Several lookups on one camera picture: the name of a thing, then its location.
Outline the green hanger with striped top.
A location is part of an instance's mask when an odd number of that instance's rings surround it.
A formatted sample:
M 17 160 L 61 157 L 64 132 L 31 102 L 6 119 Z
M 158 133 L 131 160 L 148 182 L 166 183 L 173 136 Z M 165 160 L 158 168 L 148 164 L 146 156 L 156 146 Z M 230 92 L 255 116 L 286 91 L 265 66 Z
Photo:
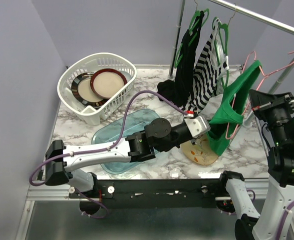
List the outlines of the green hanger with striped top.
M 229 27 L 227 23 L 222 23 L 217 16 L 215 16 L 212 21 L 212 27 L 214 27 L 215 24 L 217 24 L 217 35 L 219 38 L 214 40 L 214 46 L 216 57 L 219 62 L 222 57 L 228 57 Z

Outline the black white striped tank top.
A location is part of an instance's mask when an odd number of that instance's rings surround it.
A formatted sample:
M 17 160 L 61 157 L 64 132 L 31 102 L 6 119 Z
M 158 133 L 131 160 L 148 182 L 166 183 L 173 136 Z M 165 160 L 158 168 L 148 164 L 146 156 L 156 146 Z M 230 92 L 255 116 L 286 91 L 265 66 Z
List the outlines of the black white striped tank top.
M 218 62 L 214 46 L 214 40 L 218 38 L 215 24 L 195 65 L 192 90 L 186 104 L 182 106 L 183 111 L 201 112 L 209 100 L 228 85 L 229 59 L 222 57 Z

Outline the green tank top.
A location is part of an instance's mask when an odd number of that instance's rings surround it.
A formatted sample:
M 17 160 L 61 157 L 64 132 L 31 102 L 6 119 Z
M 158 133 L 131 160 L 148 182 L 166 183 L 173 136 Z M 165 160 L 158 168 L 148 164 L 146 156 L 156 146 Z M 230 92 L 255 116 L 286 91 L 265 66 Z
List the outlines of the green tank top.
M 211 150 L 218 156 L 229 145 L 230 136 L 237 125 L 241 125 L 244 116 L 244 106 L 247 101 L 249 90 L 260 75 L 260 61 L 252 63 L 231 85 L 223 92 L 220 107 L 209 121 L 211 130 L 207 132 L 207 138 Z

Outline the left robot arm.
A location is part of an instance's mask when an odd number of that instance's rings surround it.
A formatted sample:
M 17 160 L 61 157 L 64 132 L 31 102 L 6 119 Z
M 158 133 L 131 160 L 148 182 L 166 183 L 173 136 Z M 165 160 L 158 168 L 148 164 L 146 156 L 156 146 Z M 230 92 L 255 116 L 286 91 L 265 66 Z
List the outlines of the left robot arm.
M 45 185 L 68 184 L 91 198 L 98 190 L 96 176 L 84 167 L 106 163 L 135 163 L 155 158 L 155 152 L 167 152 L 182 143 L 194 141 L 210 130 L 208 121 L 197 116 L 185 118 L 172 126 L 164 118 L 156 118 L 142 131 L 115 142 L 85 146 L 65 146 L 54 141 L 46 152 Z

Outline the pink wire hanger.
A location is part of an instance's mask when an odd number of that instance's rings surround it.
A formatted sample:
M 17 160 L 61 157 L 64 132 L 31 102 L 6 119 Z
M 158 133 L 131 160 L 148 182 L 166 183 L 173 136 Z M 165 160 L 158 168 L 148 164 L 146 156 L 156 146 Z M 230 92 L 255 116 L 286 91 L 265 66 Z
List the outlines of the pink wire hanger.
M 291 51 L 291 52 L 288 53 L 288 55 L 291 55 L 291 54 L 294 54 L 294 51 Z M 245 61 L 245 63 L 244 63 L 244 67 L 246 67 L 246 64 L 247 64 L 247 62 L 248 62 L 248 60 L 249 60 L 249 57 L 250 57 L 251 55 L 254 55 L 254 60 L 256 60 L 256 51 L 252 51 L 251 53 L 248 54 L 248 56 L 247 56 L 247 58 L 246 58 L 246 61 Z M 259 88 L 261 87 L 261 85 L 263 84 L 263 82 L 264 82 L 265 79 L 267 79 L 267 78 L 270 77 L 271 75 L 273 75 L 273 74 L 275 74 L 275 73 L 277 73 L 277 72 L 279 72 L 279 71 L 281 71 L 281 70 L 284 70 L 284 69 L 286 69 L 286 68 L 289 68 L 289 67 L 293 66 L 293 64 L 294 64 L 294 59 L 293 59 L 293 62 L 289 63 L 288 65 L 285 65 L 285 66 L 283 66 L 283 67 L 281 67 L 281 68 L 279 68 L 279 69 L 277 69 L 277 70 L 274 70 L 274 71 L 272 71 L 272 72 L 270 72 L 270 73 L 265 73 L 265 72 L 263 71 L 262 67 L 260 66 L 260 67 L 259 67 L 259 70 L 260 70 L 260 72 L 261 72 L 261 74 L 262 74 L 262 76 L 263 76 L 263 79 L 262 79 L 262 80 L 260 81 L 260 83 L 258 84 L 256 90 L 259 90 Z M 225 139 L 226 139 L 226 140 L 231 140 L 231 139 L 234 138 L 234 136 L 236 135 L 236 131 L 237 131 L 237 129 L 240 127 L 240 125 L 239 125 L 239 124 L 236 125 L 236 127 L 235 127 L 235 129 L 234 129 L 234 131 L 233 131 L 233 133 L 232 133 L 231 135 L 228 135 L 229 127 L 230 127 L 230 124 L 228 123 L 228 124 L 227 124 L 226 133 L 225 133 Z

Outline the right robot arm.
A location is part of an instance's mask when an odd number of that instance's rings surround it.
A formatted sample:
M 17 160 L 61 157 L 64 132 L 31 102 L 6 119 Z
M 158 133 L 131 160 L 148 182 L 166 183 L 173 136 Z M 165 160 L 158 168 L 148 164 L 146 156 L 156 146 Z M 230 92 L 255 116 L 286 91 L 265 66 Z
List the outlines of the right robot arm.
M 217 191 L 230 196 L 238 240 L 284 240 L 294 213 L 294 97 L 291 93 L 249 91 L 254 115 L 266 123 L 274 146 L 268 151 L 268 191 L 261 213 L 255 209 L 242 174 L 224 171 Z

